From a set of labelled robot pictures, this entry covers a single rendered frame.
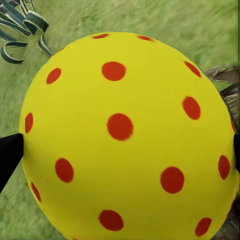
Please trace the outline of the wicker basket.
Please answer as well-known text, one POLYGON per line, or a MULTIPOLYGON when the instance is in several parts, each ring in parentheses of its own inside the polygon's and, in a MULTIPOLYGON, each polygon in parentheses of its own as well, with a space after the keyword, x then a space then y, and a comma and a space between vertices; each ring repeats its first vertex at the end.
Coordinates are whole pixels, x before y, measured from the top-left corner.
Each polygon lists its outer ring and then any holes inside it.
MULTIPOLYGON (((215 79, 233 83, 226 89, 219 91, 219 94, 228 108, 235 130, 240 135, 240 105, 237 104, 240 102, 240 64, 228 62, 211 68, 204 74, 210 80, 215 79), (232 69, 220 71, 221 68, 230 66, 232 69)), ((234 238, 240 240, 240 209, 238 205, 240 205, 240 200, 235 199, 227 219, 218 231, 225 240, 233 240, 234 238)))

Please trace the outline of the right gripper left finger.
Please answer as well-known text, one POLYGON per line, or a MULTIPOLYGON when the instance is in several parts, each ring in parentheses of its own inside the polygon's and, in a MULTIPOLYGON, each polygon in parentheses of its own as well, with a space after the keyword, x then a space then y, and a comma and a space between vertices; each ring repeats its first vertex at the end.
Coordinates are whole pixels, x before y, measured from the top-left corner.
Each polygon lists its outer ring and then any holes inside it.
POLYGON ((23 134, 0 138, 0 193, 24 156, 23 134))

